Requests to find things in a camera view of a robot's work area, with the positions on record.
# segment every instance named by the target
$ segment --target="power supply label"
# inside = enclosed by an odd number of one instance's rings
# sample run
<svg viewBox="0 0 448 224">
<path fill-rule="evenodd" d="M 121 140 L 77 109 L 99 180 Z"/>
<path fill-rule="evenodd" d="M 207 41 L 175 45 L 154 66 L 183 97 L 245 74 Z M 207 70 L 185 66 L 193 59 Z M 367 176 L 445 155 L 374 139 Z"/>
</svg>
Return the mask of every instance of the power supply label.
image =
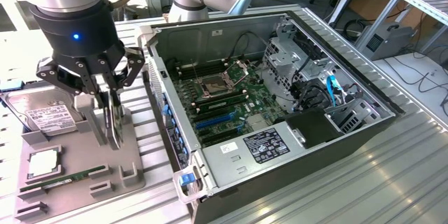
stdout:
<svg viewBox="0 0 448 224">
<path fill-rule="evenodd" d="M 65 105 L 25 112 L 41 132 L 51 132 L 74 126 L 74 120 Z"/>
<path fill-rule="evenodd" d="M 289 152 L 287 146 L 274 128 L 245 137 L 242 140 L 258 164 Z"/>
</svg>

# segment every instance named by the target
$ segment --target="green circuit board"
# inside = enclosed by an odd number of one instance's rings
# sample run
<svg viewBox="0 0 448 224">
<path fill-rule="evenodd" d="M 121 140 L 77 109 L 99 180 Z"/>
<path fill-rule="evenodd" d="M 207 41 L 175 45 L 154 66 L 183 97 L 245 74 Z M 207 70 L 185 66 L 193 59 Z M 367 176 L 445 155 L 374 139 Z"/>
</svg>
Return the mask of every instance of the green circuit board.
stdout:
<svg viewBox="0 0 448 224">
<path fill-rule="evenodd" d="M 233 83 L 235 83 L 242 76 L 245 78 L 233 86 L 233 88 L 225 89 L 222 84 L 222 73 L 214 73 L 207 76 L 199 76 L 198 78 L 179 80 L 175 76 L 171 76 L 173 85 L 177 91 L 177 95 L 181 104 L 185 108 L 186 116 L 194 130 L 195 136 L 202 146 L 210 146 L 217 144 L 237 135 L 243 135 L 253 132 L 262 126 L 269 126 L 273 121 L 286 114 L 285 110 L 274 101 L 271 94 L 262 83 L 258 84 L 259 77 L 254 70 L 246 68 L 247 75 L 245 76 L 242 69 L 234 65 L 227 69 L 227 76 Z M 209 98 L 203 98 L 203 88 L 213 90 L 213 96 L 227 94 L 229 92 L 242 91 L 243 94 L 233 97 L 219 99 L 215 102 L 207 102 Z M 206 105 L 191 106 L 191 102 L 205 102 Z M 214 106 L 222 105 L 225 101 L 226 106 L 221 109 L 213 110 Z M 195 129 L 197 124 L 219 118 L 231 113 L 231 120 L 213 124 L 201 129 Z M 215 116 L 206 120 L 198 120 L 199 116 L 214 114 Z"/>
</svg>

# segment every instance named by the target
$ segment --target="metal slotted table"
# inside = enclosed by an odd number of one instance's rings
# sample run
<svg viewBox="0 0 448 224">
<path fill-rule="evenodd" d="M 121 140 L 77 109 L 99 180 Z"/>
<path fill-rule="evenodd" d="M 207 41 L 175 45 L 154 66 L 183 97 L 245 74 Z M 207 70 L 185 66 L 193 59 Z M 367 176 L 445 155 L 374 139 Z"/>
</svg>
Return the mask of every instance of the metal slotted table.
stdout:
<svg viewBox="0 0 448 224">
<path fill-rule="evenodd" d="M 448 135 L 443 125 L 423 104 L 363 58 L 353 46 L 307 10 L 295 5 L 262 7 L 246 13 L 291 10 L 326 39 L 346 60 L 405 110 L 405 116 L 379 133 L 357 152 L 281 190 L 229 213 L 213 223 L 442 223 L 448 221 Z M 126 46 L 135 39 L 133 28 L 162 19 L 117 23 Z M 30 37 L 38 42 L 38 31 Z M 23 41 L 23 34 L 5 37 Z M 1 75 L 26 75 L 10 66 Z M 41 223 L 182 223 L 190 222 L 187 209 L 177 200 L 171 169 L 159 139 L 149 100 L 138 78 L 121 95 L 131 110 L 146 186 L 110 200 L 98 202 Z M 19 127 L 0 113 L 0 222 L 13 223 L 11 193 L 15 188 Z"/>
<path fill-rule="evenodd" d="M 435 19 L 439 23 L 443 24 L 442 28 L 438 29 L 435 34 L 431 36 L 426 44 L 421 48 L 421 52 L 423 52 L 430 44 L 435 41 L 435 39 L 439 37 L 439 35 L 445 32 L 448 28 L 448 0 L 403 0 L 411 7 L 417 8 L 423 12 L 426 15 L 429 15 L 433 19 Z M 367 44 L 374 31 L 379 24 L 386 19 L 386 16 L 389 15 L 390 11 L 393 10 L 398 0 L 390 0 L 386 4 L 377 20 L 374 21 L 370 29 L 366 31 L 366 35 L 362 36 L 361 41 L 357 43 L 357 49 L 361 49 Z M 399 14 L 395 21 L 399 22 L 402 18 L 405 17 L 406 13 L 409 12 L 409 8 L 405 12 Z"/>
</svg>

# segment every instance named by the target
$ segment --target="sticker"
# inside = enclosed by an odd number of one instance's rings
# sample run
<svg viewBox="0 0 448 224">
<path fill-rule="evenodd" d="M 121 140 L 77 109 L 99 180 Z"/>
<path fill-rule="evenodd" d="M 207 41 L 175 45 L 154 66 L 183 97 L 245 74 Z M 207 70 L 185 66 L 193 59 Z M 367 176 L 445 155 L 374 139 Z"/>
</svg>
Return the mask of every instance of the sticker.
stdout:
<svg viewBox="0 0 448 224">
<path fill-rule="evenodd" d="M 221 145 L 219 148 L 221 148 L 222 154 L 225 154 L 226 152 L 237 150 L 237 145 L 234 142 L 231 142 L 229 144 Z"/>
<path fill-rule="evenodd" d="M 215 108 L 215 107 L 221 107 L 221 106 L 223 106 L 225 104 L 226 104 L 226 102 L 221 102 L 221 103 L 217 103 L 217 104 L 214 104 L 214 105 L 211 105 L 211 106 L 207 106 L 207 108 L 211 109 L 211 108 Z"/>
<path fill-rule="evenodd" d="M 211 36 L 222 35 L 222 30 L 211 31 Z"/>
<path fill-rule="evenodd" d="M 74 120 L 65 105 L 25 111 L 41 132 L 51 132 L 74 126 Z"/>
<path fill-rule="evenodd" d="M 242 140 L 258 164 L 289 152 L 289 148 L 274 128 L 245 137 Z"/>
</svg>

